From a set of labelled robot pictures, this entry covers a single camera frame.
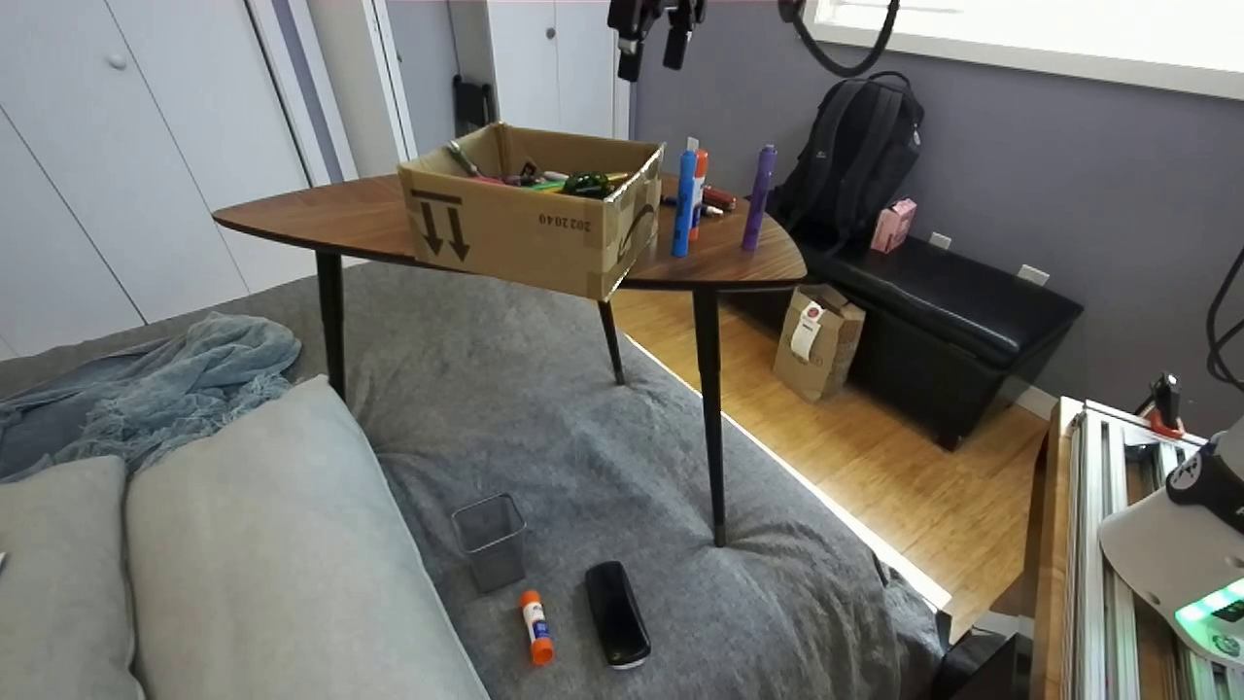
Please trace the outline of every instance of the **white door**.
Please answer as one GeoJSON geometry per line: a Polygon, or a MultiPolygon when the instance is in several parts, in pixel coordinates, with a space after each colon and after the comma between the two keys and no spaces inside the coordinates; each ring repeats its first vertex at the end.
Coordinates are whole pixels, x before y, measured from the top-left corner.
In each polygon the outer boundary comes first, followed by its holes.
{"type": "Polygon", "coordinates": [[[0,248],[0,358],[139,322],[3,113],[0,248]]]}
{"type": "MultiPolygon", "coordinates": [[[[308,186],[241,0],[110,0],[209,212],[308,186]]],[[[315,273],[308,248],[224,232],[244,288],[315,273]]]]}
{"type": "Polygon", "coordinates": [[[565,130],[556,75],[556,0],[489,0],[498,120],[565,130]]]}
{"type": "Polygon", "coordinates": [[[560,0],[556,9],[556,104],[565,134],[626,135],[617,125],[617,37],[605,0],[560,0]]]}
{"type": "Polygon", "coordinates": [[[145,319],[244,291],[104,5],[3,0],[0,104],[145,319]]]}

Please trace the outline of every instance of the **black backpack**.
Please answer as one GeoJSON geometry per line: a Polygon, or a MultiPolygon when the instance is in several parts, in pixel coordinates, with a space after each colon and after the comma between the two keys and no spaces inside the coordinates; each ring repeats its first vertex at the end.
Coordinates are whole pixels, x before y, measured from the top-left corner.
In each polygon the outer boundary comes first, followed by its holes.
{"type": "Polygon", "coordinates": [[[877,212],[919,162],[920,120],[906,75],[837,82],[798,168],[772,186],[770,214],[803,248],[866,248],[877,212]]]}

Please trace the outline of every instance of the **black phone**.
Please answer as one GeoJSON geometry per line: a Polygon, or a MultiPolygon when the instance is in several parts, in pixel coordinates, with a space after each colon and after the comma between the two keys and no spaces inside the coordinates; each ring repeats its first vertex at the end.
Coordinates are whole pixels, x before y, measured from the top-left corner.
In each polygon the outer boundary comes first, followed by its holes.
{"type": "Polygon", "coordinates": [[[588,569],[583,586],[605,667],[641,667],[649,658],[649,634],[644,619],[638,615],[622,559],[588,569]]]}

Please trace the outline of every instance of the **pen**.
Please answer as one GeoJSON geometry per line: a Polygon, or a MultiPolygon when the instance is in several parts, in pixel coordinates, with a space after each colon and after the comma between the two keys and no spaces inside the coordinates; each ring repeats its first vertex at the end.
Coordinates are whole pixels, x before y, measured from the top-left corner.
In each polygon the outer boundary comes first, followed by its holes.
{"type": "Polygon", "coordinates": [[[772,145],[756,160],[752,212],[741,230],[741,248],[752,252],[763,243],[767,203],[772,186],[772,145]]]}
{"type": "Polygon", "coordinates": [[[683,160],[678,168],[678,217],[673,217],[673,248],[667,248],[667,257],[688,257],[688,247],[693,247],[695,160],[698,160],[698,140],[688,140],[683,160]]]}
{"type": "Polygon", "coordinates": [[[461,151],[461,145],[460,140],[451,140],[451,148],[446,148],[451,155],[456,155],[456,162],[472,175],[472,178],[477,178],[481,171],[477,171],[477,162],[472,162],[467,160],[467,151],[461,151]]]}

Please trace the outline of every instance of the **black cable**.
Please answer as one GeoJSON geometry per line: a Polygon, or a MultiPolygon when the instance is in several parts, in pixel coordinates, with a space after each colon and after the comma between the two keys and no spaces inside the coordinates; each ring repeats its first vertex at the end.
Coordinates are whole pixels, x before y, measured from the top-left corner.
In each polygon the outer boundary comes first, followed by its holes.
{"type": "Polygon", "coordinates": [[[877,40],[871,43],[871,52],[863,56],[863,61],[855,61],[855,68],[840,68],[837,59],[828,59],[828,56],[822,52],[822,43],[814,40],[814,31],[810,31],[810,22],[803,22],[803,0],[778,0],[778,17],[780,17],[787,22],[792,22],[792,31],[802,37],[803,52],[810,52],[828,75],[837,75],[837,78],[855,78],[855,75],[866,75],[866,72],[885,56],[892,37],[895,37],[895,18],[899,18],[899,0],[892,0],[877,40]]]}
{"type": "Polygon", "coordinates": [[[1228,327],[1226,333],[1218,331],[1218,311],[1228,300],[1228,288],[1238,284],[1244,269],[1244,248],[1238,252],[1228,278],[1218,284],[1213,304],[1205,311],[1205,341],[1209,341],[1209,379],[1238,384],[1244,392],[1244,383],[1238,379],[1238,370],[1226,361],[1226,346],[1244,333],[1244,319],[1238,327],[1228,327]]]}

